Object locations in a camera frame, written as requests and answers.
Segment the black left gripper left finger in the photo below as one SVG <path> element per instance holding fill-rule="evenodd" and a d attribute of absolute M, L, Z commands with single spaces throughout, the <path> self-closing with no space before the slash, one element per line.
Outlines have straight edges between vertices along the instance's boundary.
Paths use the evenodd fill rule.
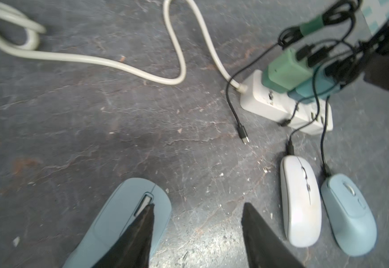
<path fill-rule="evenodd" d="M 154 204 L 146 206 L 95 268 L 147 268 L 154 226 Z"/>

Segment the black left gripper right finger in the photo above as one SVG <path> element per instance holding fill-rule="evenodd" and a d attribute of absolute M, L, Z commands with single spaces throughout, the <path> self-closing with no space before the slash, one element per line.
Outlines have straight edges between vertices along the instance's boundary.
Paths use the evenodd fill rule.
<path fill-rule="evenodd" d="M 250 268 L 302 268 L 251 203 L 244 204 L 241 219 Z"/>

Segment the light blue wireless mouse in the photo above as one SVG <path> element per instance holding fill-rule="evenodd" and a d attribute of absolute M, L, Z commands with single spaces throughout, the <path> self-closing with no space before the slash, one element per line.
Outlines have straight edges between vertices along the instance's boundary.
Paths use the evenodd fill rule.
<path fill-rule="evenodd" d="M 170 220 L 172 206 L 167 193 L 143 178 L 120 184 L 91 224 L 84 238 L 66 260 L 65 268 L 91 268 L 117 242 L 147 205 L 154 204 L 154 225 L 150 255 Z"/>

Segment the white pink wireless mouse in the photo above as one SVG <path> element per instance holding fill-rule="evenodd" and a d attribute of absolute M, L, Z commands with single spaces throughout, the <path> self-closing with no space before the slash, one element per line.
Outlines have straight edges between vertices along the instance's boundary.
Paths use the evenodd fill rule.
<path fill-rule="evenodd" d="M 284 231 L 298 248 L 314 245 L 321 234 L 322 206 L 315 172 L 307 160 L 288 155 L 280 164 Z"/>

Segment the pale blue wireless mouse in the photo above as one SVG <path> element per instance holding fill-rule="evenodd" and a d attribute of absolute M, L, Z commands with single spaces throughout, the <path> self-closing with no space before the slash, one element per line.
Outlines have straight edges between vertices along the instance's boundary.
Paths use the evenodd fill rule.
<path fill-rule="evenodd" d="M 321 195 L 340 249 L 352 257 L 369 253 L 377 241 L 377 224 L 356 184 L 335 174 L 322 184 Z"/>

